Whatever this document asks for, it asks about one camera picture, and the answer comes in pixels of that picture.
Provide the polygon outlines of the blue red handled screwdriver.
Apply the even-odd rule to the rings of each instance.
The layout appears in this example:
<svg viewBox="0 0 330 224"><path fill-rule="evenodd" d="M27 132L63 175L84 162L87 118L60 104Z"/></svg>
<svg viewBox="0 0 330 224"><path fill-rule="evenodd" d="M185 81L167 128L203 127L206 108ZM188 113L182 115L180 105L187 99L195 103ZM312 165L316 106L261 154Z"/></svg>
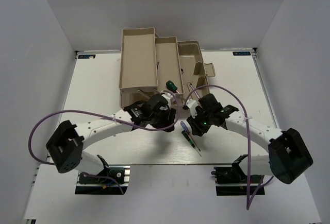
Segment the blue red handled screwdriver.
<svg viewBox="0 0 330 224"><path fill-rule="evenodd" d="M190 138L191 138L190 131L189 131L187 125L185 124L185 122L181 121L181 122L180 122L180 125L181 125L181 127L182 127L182 129L183 129L183 131L181 132L182 135L183 135L186 139L190 139Z"/></svg>

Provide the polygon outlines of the black green precision screwdriver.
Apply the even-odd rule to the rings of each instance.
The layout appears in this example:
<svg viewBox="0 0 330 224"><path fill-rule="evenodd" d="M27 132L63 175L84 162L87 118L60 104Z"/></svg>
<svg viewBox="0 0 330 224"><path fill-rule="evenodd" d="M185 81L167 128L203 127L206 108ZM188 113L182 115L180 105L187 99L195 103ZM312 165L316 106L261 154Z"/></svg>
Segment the black green precision screwdriver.
<svg viewBox="0 0 330 224"><path fill-rule="evenodd" d="M186 133L186 131L182 131L181 132L182 135L184 136L184 138L189 142L189 144L192 146L192 148L198 153L198 155L201 157L201 154L199 153L198 149L196 148L196 145L194 144L194 142L191 140L191 138L189 137L189 135Z"/></svg>

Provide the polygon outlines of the stubby green screwdriver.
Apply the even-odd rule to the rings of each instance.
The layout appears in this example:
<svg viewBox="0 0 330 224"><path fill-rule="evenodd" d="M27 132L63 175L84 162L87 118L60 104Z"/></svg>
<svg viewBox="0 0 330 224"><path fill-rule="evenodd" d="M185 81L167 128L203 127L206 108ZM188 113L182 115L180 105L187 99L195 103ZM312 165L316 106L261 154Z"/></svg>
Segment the stubby green screwdriver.
<svg viewBox="0 0 330 224"><path fill-rule="evenodd" d="M178 86L171 80L168 80L166 82L166 87L169 91L173 92L179 97L183 97L184 95L184 87L182 84L179 84Z"/></svg>

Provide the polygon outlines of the beige plastic toolbox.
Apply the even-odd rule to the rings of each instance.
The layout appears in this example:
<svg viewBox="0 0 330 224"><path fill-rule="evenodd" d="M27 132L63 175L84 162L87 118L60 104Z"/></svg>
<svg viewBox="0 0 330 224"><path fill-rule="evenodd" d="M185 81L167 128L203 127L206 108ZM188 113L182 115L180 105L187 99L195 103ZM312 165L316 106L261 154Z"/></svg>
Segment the beige plastic toolbox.
<svg viewBox="0 0 330 224"><path fill-rule="evenodd" d="M184 87L186 98L197 100L188 87L192 83L200 97L209 94L208 79L215 76L212 63L205 63L198 41L178 41L177 37L159 37L154 28L122 30L120 107L166 90L166 82Z"/></svg>

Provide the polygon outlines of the small chrome wrench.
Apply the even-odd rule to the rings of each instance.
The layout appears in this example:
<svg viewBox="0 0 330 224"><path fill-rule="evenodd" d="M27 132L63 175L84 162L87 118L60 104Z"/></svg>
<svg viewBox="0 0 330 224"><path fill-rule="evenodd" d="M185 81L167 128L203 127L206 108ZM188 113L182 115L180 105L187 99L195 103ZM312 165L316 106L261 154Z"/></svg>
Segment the small chrome wrench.
<svg viewBox="0 0 330 224"><path fill-rule="evenodd" d="M191 92L195 94L197 100L200 99L200 95L198 94L197 90L195 89L195 87L193 86L192 83L189 83L188 87L191 89Z"/></svg>

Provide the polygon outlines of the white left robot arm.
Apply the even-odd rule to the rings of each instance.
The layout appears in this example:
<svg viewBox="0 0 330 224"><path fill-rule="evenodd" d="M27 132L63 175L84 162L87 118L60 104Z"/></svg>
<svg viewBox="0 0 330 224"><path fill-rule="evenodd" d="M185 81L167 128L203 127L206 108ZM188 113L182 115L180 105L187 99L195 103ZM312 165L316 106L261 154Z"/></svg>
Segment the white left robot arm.
<svg viewBox="0 0 330 224"><path fill-rule="evenodd" d="M171 107L174 100L170 93L156 94L147 101L124 107L110 118L80 124L65 120L46 143L46 148L60 174L75 169L91 175L97 182L104 182L110 171L107 162L101 155L87 153L86 148L120 133L144 129L147 125L172 132L177 121L176 110Z"/></svg>

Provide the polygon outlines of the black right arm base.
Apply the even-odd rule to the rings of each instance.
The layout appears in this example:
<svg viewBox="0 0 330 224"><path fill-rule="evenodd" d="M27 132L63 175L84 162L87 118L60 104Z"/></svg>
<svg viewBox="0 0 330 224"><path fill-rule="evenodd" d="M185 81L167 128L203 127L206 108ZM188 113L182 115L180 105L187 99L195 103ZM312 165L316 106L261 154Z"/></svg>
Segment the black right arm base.
<svg viewBox="0 0 330 224"><path fill-rule="evenodd" d="M244 173L240 167L241 162L248 157L243 154L232 164L227 166L215 167L211 175L215 177L217 184L247 184L247 173Z"/></svg>

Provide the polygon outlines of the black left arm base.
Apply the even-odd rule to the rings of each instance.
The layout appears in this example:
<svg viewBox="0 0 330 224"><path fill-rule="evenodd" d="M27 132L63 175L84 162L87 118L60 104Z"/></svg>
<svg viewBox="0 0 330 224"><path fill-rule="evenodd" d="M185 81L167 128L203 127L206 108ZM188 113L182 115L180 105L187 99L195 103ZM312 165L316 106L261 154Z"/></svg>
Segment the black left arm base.
<svg viewBox="0 0 330 224"><path fill-rule="evenodd" d="M99 173L97 177L90 177L84 173L80 173L77 182L82 185L116 185L111 180L113 178L118 184L124 184L125 170L125 167L110 167Z"/></svg>

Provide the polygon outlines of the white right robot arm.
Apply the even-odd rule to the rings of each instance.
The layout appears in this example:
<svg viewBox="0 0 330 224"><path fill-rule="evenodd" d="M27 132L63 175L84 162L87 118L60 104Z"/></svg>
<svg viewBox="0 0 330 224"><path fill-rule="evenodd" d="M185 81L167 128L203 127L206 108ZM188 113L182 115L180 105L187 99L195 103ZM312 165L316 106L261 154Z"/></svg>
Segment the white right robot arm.
<svg viewBox="0 0 330 224"><path fill-rule="evenodd" d="M193 135L203 136L211 126L222 127L250 138L268 153L251 158L243 154L234 160L226 172L239 182L245 182L252 175L267 175L274 176L284 184L291 184L314 163L297 130L271 128L253 119L246 119L238 108L222 106L213 94L207 94L199 100L188 100L184 109L190 112L187 122Z"/></svg>

